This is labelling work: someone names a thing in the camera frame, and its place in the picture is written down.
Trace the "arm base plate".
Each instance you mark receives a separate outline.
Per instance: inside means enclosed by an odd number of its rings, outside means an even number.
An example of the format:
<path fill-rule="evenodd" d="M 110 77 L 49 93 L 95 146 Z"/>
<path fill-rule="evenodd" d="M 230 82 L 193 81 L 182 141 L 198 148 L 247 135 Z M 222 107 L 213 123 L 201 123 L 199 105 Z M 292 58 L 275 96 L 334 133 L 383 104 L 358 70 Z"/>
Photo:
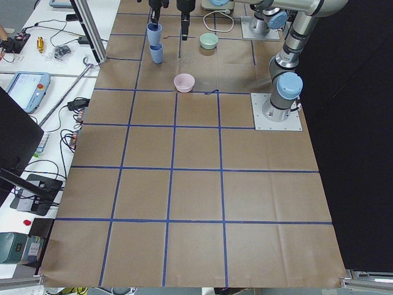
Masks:
<path fill-rule="evenodd" d="M 289 109 L 271 104 L 270 93 L 251 93 L 254 127 L 257 131 L 301 132 L 303 130 L 296 101 Z"/>
<path fill-rule="evenodd" d="M 272 42 L 280 40 L 277 29 L 269 29 L 264 20 L 253 16 L 241 16 L 241 31 L 243 40 Z"/>

